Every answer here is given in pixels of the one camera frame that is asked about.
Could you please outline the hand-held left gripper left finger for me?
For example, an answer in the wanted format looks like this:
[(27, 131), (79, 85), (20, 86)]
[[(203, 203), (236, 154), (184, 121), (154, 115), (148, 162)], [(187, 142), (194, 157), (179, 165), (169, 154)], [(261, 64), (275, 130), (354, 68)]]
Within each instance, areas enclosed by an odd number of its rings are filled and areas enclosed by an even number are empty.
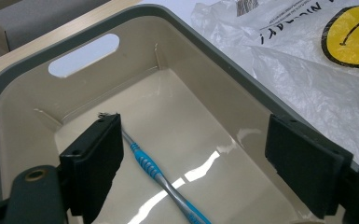
[(84, 224), (99, 216), (123, 157), (119, 114), (99, 117), (60, 155), (65, 205)]

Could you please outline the metal tray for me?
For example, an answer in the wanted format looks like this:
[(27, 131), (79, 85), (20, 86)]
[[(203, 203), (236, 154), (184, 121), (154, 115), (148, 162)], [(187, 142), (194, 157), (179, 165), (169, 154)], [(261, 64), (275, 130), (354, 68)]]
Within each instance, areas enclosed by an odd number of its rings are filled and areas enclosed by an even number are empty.
[(288, 107), (171, 11), (131, 7), (0, 73), (0, 201), (16, 175), (57, 165), (102, 113), (213, 224), (341, 224), (316, 217), (265, 156)]

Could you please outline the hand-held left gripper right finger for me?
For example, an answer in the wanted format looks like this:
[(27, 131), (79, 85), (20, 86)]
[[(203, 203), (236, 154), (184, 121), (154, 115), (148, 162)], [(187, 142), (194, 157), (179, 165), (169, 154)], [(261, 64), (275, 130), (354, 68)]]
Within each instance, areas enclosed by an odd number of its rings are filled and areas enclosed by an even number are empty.
[(340, 178), (352, 153), (296, 119), (272, 115), (265, 157), (314, 215), (336, 214)]

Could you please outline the blue and grey toothbrush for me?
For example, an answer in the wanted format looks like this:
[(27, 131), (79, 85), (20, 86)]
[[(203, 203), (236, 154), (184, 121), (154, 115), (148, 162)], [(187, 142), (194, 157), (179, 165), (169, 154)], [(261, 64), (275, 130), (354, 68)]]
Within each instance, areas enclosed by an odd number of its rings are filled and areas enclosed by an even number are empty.
[(190, 224), (212, 224), (212, 222), (200, 212), (190, 201), (188, 201), (173, 185), (168, 181), (159, 169), (158, 165), (139, 147), (139, 145), (121, 129), (122, 137), (129, 145), (131, 152), (140, 167), (156, 183), (158, 183), (170, 196), (182, 214)]

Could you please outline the white plastic bag yellow smiley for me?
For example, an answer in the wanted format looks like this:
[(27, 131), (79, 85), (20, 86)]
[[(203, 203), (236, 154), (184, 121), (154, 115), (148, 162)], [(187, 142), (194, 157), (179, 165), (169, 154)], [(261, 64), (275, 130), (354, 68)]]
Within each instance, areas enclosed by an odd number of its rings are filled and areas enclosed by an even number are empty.
[(359, 164), (359, 0), (219, 0), (191, 21)]

